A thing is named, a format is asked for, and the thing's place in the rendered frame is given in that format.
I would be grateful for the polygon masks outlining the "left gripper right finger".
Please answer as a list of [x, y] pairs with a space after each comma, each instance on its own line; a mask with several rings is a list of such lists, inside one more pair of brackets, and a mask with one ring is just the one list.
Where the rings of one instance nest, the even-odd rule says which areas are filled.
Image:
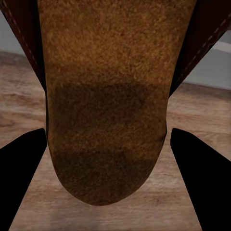
[[231, 161], [173, 128], [170, 146], [203, 231], [231, 231]]

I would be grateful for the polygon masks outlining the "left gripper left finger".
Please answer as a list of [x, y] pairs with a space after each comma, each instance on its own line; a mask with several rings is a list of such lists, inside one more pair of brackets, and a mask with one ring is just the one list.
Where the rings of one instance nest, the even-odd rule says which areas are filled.
[[28, 132], [0, 149], [0, 231], [9, 231], [47, 148], [45, 133]]

